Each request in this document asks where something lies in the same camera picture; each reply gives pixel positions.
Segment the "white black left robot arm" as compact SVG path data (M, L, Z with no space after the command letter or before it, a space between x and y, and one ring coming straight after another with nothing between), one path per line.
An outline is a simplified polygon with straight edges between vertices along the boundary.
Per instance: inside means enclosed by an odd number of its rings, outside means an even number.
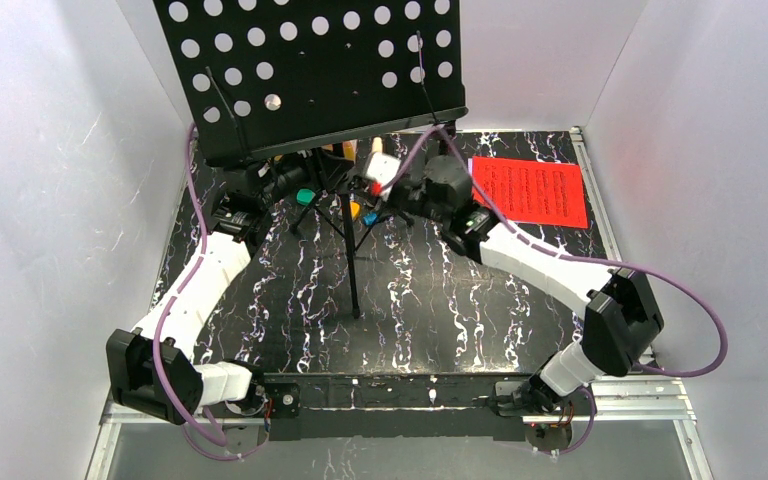
M184 424L197 409L248 398L254 373L241 361L196 365L194 346L228 287L272 227L274 204L303 187L334 187L353 161L320 148L223 172L197 248L155 307L107 340L113 401Z

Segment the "red sheet music page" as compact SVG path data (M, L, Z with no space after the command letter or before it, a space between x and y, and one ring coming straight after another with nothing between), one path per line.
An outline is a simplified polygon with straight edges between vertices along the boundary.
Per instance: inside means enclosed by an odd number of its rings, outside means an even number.
M579 166L472 157L472 177L510 221L570 228L589 225Z

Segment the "black tripod music stand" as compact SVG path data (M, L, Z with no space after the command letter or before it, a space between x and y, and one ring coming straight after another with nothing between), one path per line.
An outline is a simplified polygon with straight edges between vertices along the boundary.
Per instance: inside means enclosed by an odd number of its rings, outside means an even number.
M208 167L427 127L467 112L455 1L158 1ZM354 167L335 190L372 182Z

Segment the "pink microphone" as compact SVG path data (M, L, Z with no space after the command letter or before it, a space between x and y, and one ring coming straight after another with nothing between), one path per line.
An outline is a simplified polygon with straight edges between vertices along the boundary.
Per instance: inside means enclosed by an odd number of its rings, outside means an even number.
M384 142L381 137L374 137L371 144L371 153L382 153L384 151Z

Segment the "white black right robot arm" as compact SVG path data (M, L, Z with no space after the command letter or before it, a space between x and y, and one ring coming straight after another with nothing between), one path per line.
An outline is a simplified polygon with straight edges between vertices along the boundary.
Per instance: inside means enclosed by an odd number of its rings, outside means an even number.
M399 159L374 153L365 175L387 205L439 223L453 252L537 287L583 322L581 338L550 356L528 380L496 384L487 404L497 415L551 413L594 380L628 375L662 331L645 274L597 258L564 259L476 201L469 173L452 156L430 160L419 179L406 177L405 170Z

